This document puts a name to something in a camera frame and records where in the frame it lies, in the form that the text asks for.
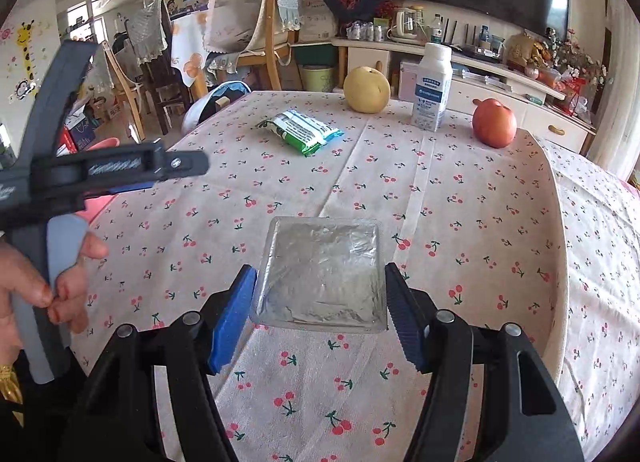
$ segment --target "white bottle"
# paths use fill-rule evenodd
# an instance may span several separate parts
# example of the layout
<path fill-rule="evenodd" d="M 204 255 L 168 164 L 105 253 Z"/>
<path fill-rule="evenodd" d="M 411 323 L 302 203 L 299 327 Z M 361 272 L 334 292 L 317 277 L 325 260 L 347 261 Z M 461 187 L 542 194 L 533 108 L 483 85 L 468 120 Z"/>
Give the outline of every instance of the white bottle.
<path fill-rule="evenodd" d="M 429 23 L 429 32 L 431 34 L 431 43 L 442 43 L 442 19 L 440 14 L 436 14 L 436 17 Z"/>
<path fill-rule="evenodd" d="M 415 102 L 411 124 L 437 131 L 447 107 L 451 86 L 451 48 L 427 43 L 415 79 Z"/>

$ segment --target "drawer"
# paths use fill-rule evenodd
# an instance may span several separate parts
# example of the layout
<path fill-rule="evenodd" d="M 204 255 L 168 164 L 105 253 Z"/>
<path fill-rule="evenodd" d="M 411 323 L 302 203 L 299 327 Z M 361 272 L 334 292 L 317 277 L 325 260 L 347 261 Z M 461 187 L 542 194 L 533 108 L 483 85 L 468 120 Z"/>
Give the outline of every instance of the drawer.
<path fill-rule="evenodd" d="M 382 63 L 382 75 L 387 79 L 389 78 L 389 58 L 390 52 L 388 50 L 376 50 L 375 48 L 356 48 L 349 47 L 349 54 L 347 59 L 347 73 L 351 72 L 358 66 L 368 66 L 369 68 L 375 68 L 376 63 L 380 61 Z"/>
<path fill-rule="evenodd" d="M 494 98 L 498 100 L 513 111 L 518 127 L 522 127 L 522 123 L 524 122 L 524 118 L 527 113 L 527 106 L 529 106 L 528 102 L 455 79 L 451 81 L 447 109 L 473 115 L 476 109 L 476 105 L 473 103 L 475 98 L 478 98 L 479 100 L 484 100 L 486 98 Z"/>
<path fill-rule="evenodd" d="M 531 104 L 527 109 L 527 116 L 522 127 L 532 135 L 546 138 L 569 151 L 574 151 L 574 153 L 580 153 L 584 139 L 588 135 L 587 130 L 569 122 L 561 115 L 556 115 Z"/>

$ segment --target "milk carton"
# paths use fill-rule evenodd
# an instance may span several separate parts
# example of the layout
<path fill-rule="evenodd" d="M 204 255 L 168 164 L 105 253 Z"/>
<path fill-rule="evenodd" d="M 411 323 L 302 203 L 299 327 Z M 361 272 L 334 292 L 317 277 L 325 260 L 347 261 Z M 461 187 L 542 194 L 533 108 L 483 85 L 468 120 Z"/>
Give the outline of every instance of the milk carton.
<path fill-rule="evenodd" d="M 427 43 L 415 79 L 411 124 L 420 129 L 437 131 L 447 107 L 452 75 L 451 48 Z"/>

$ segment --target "drawer handle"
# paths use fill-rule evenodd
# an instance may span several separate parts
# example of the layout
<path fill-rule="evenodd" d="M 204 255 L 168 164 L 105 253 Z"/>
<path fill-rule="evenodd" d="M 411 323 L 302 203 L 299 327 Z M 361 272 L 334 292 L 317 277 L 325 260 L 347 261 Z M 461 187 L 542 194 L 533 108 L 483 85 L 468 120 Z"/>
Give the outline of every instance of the drawer handle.
<path fill-rule="evenodd" d="M 549 131 L 551 133 L 555 133 L 556 135 L 560 135 L 561 137 L 562 135 L 564 135 L 564 129 L 560 129 L 559 127 L 556 127 L 553 124 L 549 125 Z"/>

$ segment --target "giraffe sticker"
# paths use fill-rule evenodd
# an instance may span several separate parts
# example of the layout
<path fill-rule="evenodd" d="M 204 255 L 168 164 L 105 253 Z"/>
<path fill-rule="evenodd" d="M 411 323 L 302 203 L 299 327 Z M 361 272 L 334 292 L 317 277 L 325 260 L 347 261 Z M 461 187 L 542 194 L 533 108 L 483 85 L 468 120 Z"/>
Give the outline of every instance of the giraffe sticker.
<path fill-rule="evenodd" d="M 17 39 L 16 42 L 20 50 L 22 51 L 22 65 L 24 67 L 24 71 L 26 73 L 26 80 L 22 80 L 17 86 L 15 90 L 15 94 L 19 99 L 25 98 L 28 93 L 32 92 L 33 95 L 37 93 L 38 89 L 34 82 L 34 74 L 33 74 L 33 51 L 31 49 L 31 30 L 35 20 L 32 20 L 30 23 L 25 25 L 22 23 L 22 26 L 17 30 Z"/>

